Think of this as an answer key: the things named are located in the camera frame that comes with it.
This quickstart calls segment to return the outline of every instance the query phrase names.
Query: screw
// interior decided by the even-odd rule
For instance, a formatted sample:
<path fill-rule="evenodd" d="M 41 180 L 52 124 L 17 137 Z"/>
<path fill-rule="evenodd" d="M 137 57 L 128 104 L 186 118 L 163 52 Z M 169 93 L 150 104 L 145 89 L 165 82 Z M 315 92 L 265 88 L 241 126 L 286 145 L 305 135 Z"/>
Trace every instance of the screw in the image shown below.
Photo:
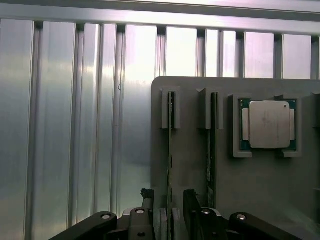
<path fill-rule="evenodd" d="M 102 218 L 103 218 L 103 219 L 109 219 L 109 218 L 110 218 L 110 215 L 103 215 Z"/>
<path fill-rule="evenodd" d="M 139 209 L 139 210 L 137 210 L 137 211 L 135 211 L 137 214 L 143 214 L 144 212 L 145 212 L 145 210 L 143 210 L 143 209 Z"/>
<path fill-rule="evenodd" d="M 203 214 L 210 214 L 210 210 L 204 208 L 204 209 L 202 209 L 202 213 L 203 213 Z"/>
<path fill-rule="evenodd" d="M 242 215 L 242 214 L 237 215 L 236 218 L 237 218 L 237 219 L 240 219 L 241 221 L 244 221 L 244 220 L 247 219 L 246 216 L 245 216 L 245 215 Z"/>

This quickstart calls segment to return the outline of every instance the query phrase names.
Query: gray plastic panel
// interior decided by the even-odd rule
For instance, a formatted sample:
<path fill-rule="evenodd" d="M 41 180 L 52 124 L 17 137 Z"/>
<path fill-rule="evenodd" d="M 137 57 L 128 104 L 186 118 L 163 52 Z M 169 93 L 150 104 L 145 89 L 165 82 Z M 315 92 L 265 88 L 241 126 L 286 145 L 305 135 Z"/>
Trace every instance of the gray plastic panel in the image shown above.
<path fill-rule="evenodd" d="M 198 128 L 199 92 L 204 88 L 220 88 L 223 94 L 224 129 L 216 130 L 216 206 L 229 218 L 232 213 L 248 212 L 277 226 L 301 224 L 302 219 L 315 220 L 319 201 L 315 188 L 319 185 L 319 136 L 314 127 L 317 80 L 272 80 L 199 77 L 158 77 L 152 84 L 151 115 L 151 186 L 156 192 L 156 207 L 164 206 L 166 195 L 161 182 L 166 182 L 168 133 L 161 129 L 161 88 L 180 87 L 181 129 L 172 136 L 172 203 L 183 209 L 183 191 L 195 189 L 202 206 L 206 201 L 207 148 L 206 131 Z M 274 96 L 295 96 L 300 101 L 297 111 L 301 125 L 296 130 L 295 158 L 279 157 L 276 150 L 252 149 L 250 155 L 233 157 L 232 128 L 239 98 L 273 100 Z"/>

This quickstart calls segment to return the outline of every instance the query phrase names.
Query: corrugated metal wall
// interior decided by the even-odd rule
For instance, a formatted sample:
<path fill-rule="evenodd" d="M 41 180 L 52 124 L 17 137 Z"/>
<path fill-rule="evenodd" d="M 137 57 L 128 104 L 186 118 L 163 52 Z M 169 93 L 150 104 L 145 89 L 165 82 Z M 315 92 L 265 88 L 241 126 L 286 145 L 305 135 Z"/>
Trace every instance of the corrugated metal wall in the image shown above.
<path fill-rule="evenodd" d="M 1 19 L 1 239 L 141 204 L 158 76 L 318 79 L 319 38 Z"/>

